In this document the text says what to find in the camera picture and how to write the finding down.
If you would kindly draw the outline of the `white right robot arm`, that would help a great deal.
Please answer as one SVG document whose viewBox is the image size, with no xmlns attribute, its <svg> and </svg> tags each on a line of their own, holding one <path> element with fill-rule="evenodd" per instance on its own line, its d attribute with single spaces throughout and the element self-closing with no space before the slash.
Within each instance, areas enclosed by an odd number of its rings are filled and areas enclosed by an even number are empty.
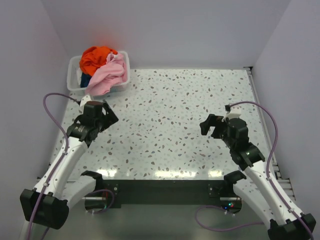
<svg viewBox="0 0 320 240">
<path fill-rule="evenodd" d="M 229 119 L 210 114 L 200 123 L 201 134 L 221 139 L 229 148 L 237 171 L 223 177 L 223 192 L 238 196 L 261 219 L 271 240 L 310 240 L 316 226 L 312 214 L 303 211 L 289 198 L 257 146 L 250 142 L 247 123 L 240 118 Z"/>
</svg>

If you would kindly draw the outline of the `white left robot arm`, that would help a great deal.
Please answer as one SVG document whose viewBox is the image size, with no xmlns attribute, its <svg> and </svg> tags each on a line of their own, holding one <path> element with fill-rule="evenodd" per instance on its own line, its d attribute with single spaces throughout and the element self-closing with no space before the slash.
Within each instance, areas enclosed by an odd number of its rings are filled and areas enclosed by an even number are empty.
<svg viewBox="0 0 320 240">
<path fill-rule="evenodd" d="M 119 120 L 105 100 L 82 99 L 78 104 L 83 107 L 83 112 L 67 130 L 62 131 L 64 143 L 59 155 L 33 189 L 24 189 L 19 197 L 24 217 L 29 222 L 25 233 L 27 240 L 31 238 L 33 224 L 60 229 L 70 209 L 86 195 L 99 196 L 107 192 L 111 201 L 115 201 L 115 193 L 104 187 L 102 175 L 88 170 L 80 175 L 73 190 L 63 193 L 76 163 L 91 143 L 99 133 Z"/>
</svg>

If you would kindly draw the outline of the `pink t shirt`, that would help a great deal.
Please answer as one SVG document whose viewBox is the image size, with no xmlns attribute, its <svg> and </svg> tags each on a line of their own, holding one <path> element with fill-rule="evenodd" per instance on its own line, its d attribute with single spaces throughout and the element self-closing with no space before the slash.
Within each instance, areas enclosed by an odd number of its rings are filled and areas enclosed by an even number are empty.
<svg viewBox="0 0 320 240">
<path fill-rule="evenodd" d="M 91 96 L 102 96 L 110 92 L 117 84 L 128 80 L 127 64 L 121 53 L 108 54 L 106 64 L 96 70 L 91 77 L 85 94 Z"/>
</svg>

